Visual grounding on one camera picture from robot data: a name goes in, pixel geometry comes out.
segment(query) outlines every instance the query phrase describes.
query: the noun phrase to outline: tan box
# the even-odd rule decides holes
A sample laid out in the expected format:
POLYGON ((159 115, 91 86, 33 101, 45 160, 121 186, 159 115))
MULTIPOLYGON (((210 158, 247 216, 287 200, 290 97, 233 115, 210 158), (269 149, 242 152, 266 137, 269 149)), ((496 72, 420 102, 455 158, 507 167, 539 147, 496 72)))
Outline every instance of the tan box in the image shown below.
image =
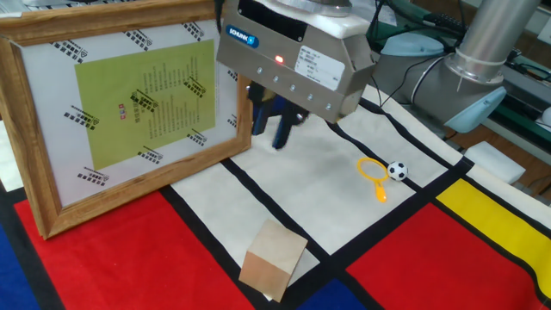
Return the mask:
POLYGON ((239 280, 280 302, 307 240, 266 220, 247 250, 239 280))

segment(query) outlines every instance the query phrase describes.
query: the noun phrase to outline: soccer ball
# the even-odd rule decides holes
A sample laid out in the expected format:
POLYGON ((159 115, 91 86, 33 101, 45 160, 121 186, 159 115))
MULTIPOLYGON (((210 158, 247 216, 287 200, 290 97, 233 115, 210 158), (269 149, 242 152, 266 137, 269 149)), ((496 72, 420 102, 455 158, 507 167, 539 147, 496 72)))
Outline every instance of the soccer ball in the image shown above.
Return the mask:
POLYGON ((387 167, 388 176, 394 181, 402 181, 407 178, 407 167, 401 162, 392 162, 387 167))

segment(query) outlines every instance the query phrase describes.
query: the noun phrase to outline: picture frame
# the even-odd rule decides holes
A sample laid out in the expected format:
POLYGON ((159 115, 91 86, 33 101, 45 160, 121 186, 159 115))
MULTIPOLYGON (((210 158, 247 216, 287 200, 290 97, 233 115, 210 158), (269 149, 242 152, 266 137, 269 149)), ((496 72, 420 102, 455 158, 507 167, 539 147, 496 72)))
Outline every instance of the picture frame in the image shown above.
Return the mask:
POLYGON ((236 136, 62 207, 22 57, 22 48, 62 40, 214 19, 212 0, 139 0, 24 12, 0 18, 0 114, 36 226, 44 239, 251 147, 250 82, 238 77, 236 136))

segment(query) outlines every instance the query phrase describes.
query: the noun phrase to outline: red square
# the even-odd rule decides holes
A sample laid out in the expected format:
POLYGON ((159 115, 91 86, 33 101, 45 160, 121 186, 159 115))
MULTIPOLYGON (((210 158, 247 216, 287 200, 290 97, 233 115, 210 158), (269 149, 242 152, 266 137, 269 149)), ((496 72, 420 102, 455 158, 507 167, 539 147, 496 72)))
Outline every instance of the red square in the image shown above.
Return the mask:
POLYGON ((48 241, 15 208, 67 309, 252 309, 158 192, 48 241))
POLYGON ((525 270, 432 204, 348 271, 391 310, 542 309, 525 270))

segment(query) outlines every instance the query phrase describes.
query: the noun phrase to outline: toy magnifying glass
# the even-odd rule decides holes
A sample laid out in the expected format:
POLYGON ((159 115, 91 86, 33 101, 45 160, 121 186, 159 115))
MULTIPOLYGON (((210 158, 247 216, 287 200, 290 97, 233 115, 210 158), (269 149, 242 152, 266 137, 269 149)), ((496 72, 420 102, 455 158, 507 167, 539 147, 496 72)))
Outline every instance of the toy magnifying glass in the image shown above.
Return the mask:
POLYGON ((385 188, 382 187, 382 182, 388 179, 388 173, 387 173, 387 167, 385 167, 384 164, 381 164, 379 161, 372 159, 372 158, 361 158, 358 160, 357 164, 358 171, 362 174, 363 177, 367 178, 368 180, 371 180, 375 183, 375 195, 377 196, 377 199, 380 202, 386 202, 387 201, 387 193, 385 193, 385 188), (378 164, 383 171, 385 171, 385 176, 383 178, 374 178, 372 176, 368 176, 367 173, 365 173, 362 169, 362 163, 370 161, 373 163, 378 164))

